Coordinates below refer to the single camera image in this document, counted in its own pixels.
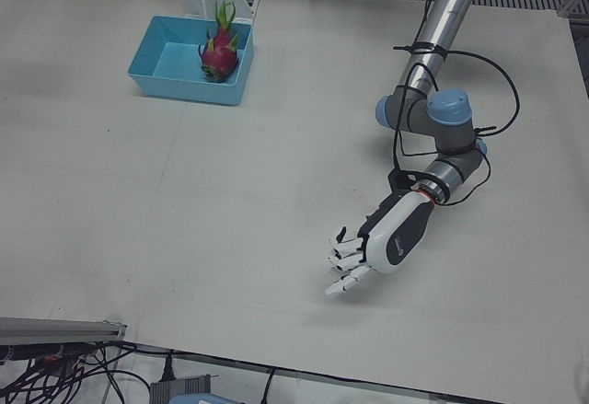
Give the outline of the robot hand white grey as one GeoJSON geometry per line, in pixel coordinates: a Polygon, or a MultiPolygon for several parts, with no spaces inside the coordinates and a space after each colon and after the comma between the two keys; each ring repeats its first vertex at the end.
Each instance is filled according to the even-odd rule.
{"type": "Polygon", "coordinates": [[[395,190],[369,215],[354,238],[343,229],[329,241],[329,262],[341,277],[327,296],[351,290],[370,271],[388,274],[420,243],[433,211],[433,200],[420,190],[395,190]]]}

